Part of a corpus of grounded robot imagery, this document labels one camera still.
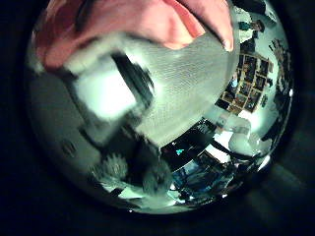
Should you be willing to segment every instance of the person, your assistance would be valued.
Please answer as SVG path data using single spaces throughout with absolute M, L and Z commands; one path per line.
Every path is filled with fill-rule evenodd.
M 206 25 L 233 50 L 227 0 L 50 0 L 38 25 L 36 55 L 50 72 L 92 40 L 122 31 L 175 50 L 203 35 Z
M 239 26 L 239 42 L 243 43 L 253 37 L 254 31 L 264 32 L 265 25 L 261 20 L 253 21 L 245 10 L 234 6 Z

